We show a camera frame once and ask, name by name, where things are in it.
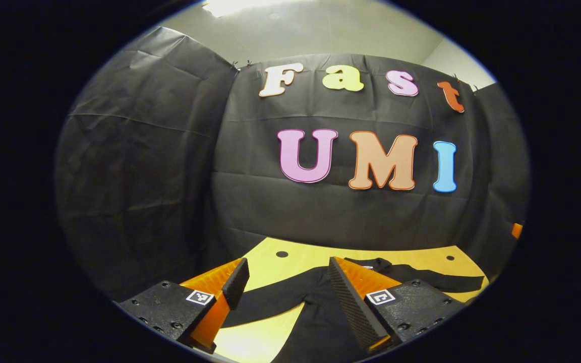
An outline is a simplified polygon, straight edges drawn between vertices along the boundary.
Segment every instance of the white wall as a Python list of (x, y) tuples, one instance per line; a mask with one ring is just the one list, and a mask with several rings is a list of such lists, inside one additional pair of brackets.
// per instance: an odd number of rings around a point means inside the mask
[(493, 76), (472, 55), (445, 37), (422, 64), (450, 76), (456, 74), (473, 90), (475, 85), (482, 89), (495, 83)]

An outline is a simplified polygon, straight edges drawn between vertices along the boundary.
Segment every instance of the yellow table surface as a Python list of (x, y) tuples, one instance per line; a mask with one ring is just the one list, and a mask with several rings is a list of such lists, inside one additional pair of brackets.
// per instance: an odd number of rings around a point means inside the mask
[[(277, 257), (285, 251), (288, 257)], [(381, 257), (392, 264), (408, 264), (415, 269), (428, 269), (456, 276), (483, 276), (484, 283), (478, 291), (448, 293), (465, 303), (483, 291), (488, 280), (481, 269), (457, 246), (415, 251), (363, 251), (344, 250), (299, 244), (280, 239), (266, 238), (244, 255), (248, 259), (250, 279), (244, 291), (270, 285), (318, 266), (328, 266), (329, 258), (349, 257), (370, 260)], [(215, 352), (239, 363), (270, 363), (293, 329), (304, 303), (268, 319), (219, 330), (214, 343)]]

